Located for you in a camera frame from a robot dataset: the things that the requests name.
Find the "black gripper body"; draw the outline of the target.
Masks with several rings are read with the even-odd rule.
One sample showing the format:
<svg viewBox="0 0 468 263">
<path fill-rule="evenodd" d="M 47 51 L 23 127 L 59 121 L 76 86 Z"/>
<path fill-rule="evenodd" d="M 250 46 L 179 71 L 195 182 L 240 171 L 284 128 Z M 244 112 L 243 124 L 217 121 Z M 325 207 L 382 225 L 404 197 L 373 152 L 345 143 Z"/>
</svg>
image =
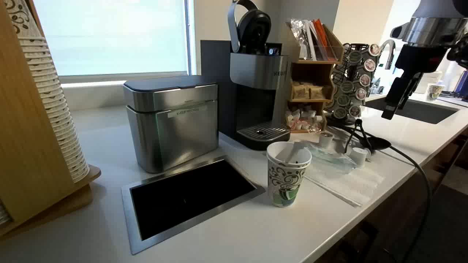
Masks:
<svg viewBox="0 0 468 263">
<path fill-rule="evenodd" d="M 424 73 L 433 73 L 446 46 L 414 46 L 405 43 L 395 62 L 402 74 L 395 77 L 383 103 L 382 116 L 391 119 L 398 109 L 402 109 L 411 93 L 418 86 Z"/>
</svg>

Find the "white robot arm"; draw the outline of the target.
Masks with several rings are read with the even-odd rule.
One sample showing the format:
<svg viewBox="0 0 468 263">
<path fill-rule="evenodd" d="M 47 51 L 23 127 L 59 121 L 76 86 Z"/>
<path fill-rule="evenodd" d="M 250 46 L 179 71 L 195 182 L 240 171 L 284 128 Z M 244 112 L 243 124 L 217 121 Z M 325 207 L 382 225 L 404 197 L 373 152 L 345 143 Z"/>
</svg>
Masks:
<svg viewBox="0 0 468 263">
<path fill-rule="evenodd" d="M 382 116 L 391 119 L 402 109 L 424 73 L 433 73 L 443 57 L 468 67 L 468 0 L 420 0 L 411 19 L 392 29 L 391 36 L 404 40 L 395 77 L 385 97 Z"/>
</svg>

